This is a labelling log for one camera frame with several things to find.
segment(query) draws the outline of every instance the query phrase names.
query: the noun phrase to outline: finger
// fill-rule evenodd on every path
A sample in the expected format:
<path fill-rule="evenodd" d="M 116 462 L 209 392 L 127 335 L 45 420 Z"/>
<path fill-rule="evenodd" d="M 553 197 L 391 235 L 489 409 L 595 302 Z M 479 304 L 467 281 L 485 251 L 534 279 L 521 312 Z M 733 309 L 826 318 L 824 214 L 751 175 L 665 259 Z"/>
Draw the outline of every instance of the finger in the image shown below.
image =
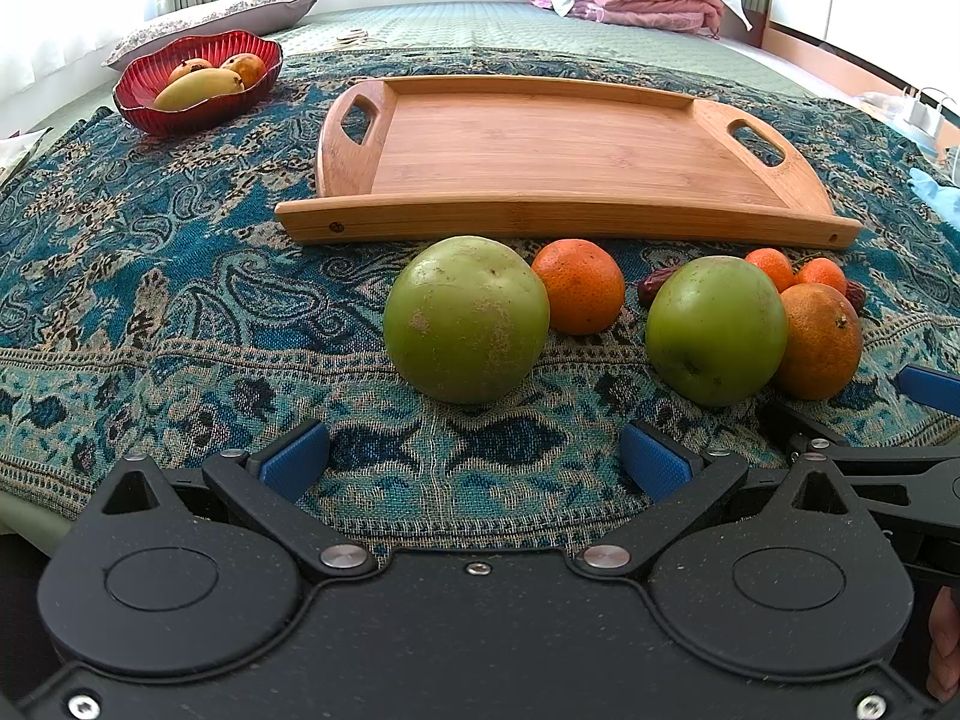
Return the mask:
<path fill-rule="evenodd" d="M 948 656 L 960 641 L 960 611 L 949 587 L 941 587 L 930 610 L 930 637 L 940 654 Z"/>
<path fill-rule="evenodd" d="M 943 686 L 938 683 L 931 674 L 926 678 L 926 691 L 941 704 L 945 704 L 956 695 L 957 686 L 954 685 L 951 690 L 944 690 Z"/>
<path fill-rule="evenodd" d="M 960 649 L 956 649 L 945 658 L 936 645 L 930 647 L 930 674 L 944 690 L 956 688 L 960 682 Z"/>

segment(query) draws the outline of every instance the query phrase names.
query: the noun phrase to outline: red bowl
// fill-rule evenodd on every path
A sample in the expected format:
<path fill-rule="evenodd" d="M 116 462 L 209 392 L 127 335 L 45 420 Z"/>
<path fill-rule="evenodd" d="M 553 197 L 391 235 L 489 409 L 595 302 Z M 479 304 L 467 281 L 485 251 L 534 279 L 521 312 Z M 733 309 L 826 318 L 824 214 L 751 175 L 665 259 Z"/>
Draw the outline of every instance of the red bowl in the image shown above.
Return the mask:
<path fill-rule="evenodd" d="M 267 66 L 266 73 L 250 89 L 210 98 L 182 111 L 150 108 L 167 85 L 171 71 L 185 59 L 200 57 L 218 68 L 236 53 L 255 53 Z M 283 50 L 272 40 L 240 29 L 222 35 L 190 35 L 133 60 L 113 87 L 113 102 L 124 119 L 144 132 L 160 137 L 189 135 L 246 113 L 260 103 L 270 94 L 282 67 Z"/>

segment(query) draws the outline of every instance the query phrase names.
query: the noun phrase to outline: teal paisley cloth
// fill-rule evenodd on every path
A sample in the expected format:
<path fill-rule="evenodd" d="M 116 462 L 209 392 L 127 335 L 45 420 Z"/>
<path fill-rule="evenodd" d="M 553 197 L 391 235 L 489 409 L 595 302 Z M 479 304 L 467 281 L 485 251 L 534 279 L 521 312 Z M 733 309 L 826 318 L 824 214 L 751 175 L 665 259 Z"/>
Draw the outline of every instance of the teal paisley cloth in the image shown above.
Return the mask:
<path fill-rule="evenodd" d="M 856 379 L 799 407 L 853 442 L 916 445 L 960 423 L 901 397 L 906 362 L 958 370 L 960 236 L 907 188 L 920 156 L 829 100 L 707 76 L 522 50 L 373 50 L 287 60 L 271 100 L 160 141 L 106 109 L 76 125 L 0 199 L 0 485 L 68 517 L 134 447 L 196 466 L 256 449 L 304 418 L 331 428 L 325 478 L 299 501 L 381 554 L 399 544 L 574 547 L 641 511 L 617 437 L 644 418 L 684 445 L 784 458 L 757 400 L 701 410 L 664 386 L 635 290 L 602 336 L 552 336 L 527 383 L 485 407 L 432 402 L 384 353 L 392 279 L 423 242 L 291 242 L 278 200 L 315 194 L 331 100 L 390 74 L 499 73 L 637 84 L 715 98 L 773 124 L 865 226 L 838 255 L 868 291 Z M 510 241 L 528 260 L 540 242 Z M 744 245 L 605 241 L 628 282 Z M 800 258 L 810 252 L 791 251 Z M 774 394 L 763 391 L 760 400 Z"/>

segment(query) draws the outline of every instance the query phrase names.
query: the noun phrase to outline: yellow mango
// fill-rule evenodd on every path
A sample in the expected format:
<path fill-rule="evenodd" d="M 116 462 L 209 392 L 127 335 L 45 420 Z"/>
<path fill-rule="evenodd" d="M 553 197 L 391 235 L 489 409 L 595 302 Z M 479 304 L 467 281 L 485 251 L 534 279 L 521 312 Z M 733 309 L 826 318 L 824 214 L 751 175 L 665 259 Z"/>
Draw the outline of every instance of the yellow mango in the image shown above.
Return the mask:
<path fill-rule="evenodd" d="M 182 111 L 204 100 L 220 95 L 235 95 L 243 90 L 243 80 L 232 70 L 195 70 L 160 92 L 154 100 L 154 108 L 158 111 Z"/>

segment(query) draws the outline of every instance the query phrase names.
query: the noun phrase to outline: orange fruit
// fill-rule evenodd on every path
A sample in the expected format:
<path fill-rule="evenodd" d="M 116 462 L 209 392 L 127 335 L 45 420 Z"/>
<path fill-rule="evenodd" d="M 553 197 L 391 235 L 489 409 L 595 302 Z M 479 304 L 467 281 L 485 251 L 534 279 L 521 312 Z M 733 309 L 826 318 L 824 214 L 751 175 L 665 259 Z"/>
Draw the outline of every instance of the orange fruit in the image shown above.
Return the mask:
<path fill-rule="evenodd" d="M 213 65 L 211 65 L 205 59 L 200 59 L 200 57 L 195 59 L 185 59 L 179 63 L 178 66 L 174 67 L 169 79 L 167 79 L 167 86 L 178 79 L 182 79 L 188 73 L 193 73 L 195 70 L 205 70 L 206 68 L 211 67 L 213 67 Z"/>
<path fill-rule="evenodd" d="M 597 244 L 566 239 L 547 244 L 531 265 L 550 300 L 550 326 L 571 336 L 606 330 L 623 306 L 616 262 Z"/>
<path fill-rule="evenodd" d="M 793 266 L 784 252 L 774 248 L 758 248 L 743 259 L 770 276 L 777 292 L 781 293 L 793 286 Z"/>
<path fill-rule="evenodd" d="M 245 89 L 250 89 L 253 84 L 262 79 L 263 74 L 267 71 L 267 66 L 263 63 L 263 60 L 255 53 L 237 53 L 220 67 L 223 70 L 232 70 L 237 76 L 240 76 Z"/>
<path fill-rule="evenodd" d="M 863 336 L 856 311 L 826 284 L 797 284 L 781 300 L 788 328 L 774 383 L 786 394 L 805 400 L 833 397 L 860 365 Z"/>
<path fill-rule="evenodd" d="M 810 260 L 797 271 L 797 284 L 826 284 L 837 290 L 840 295 L 847 293 L 847 278 L 843 275 L 840 266 L 826 257 L 817 257 Z"/>

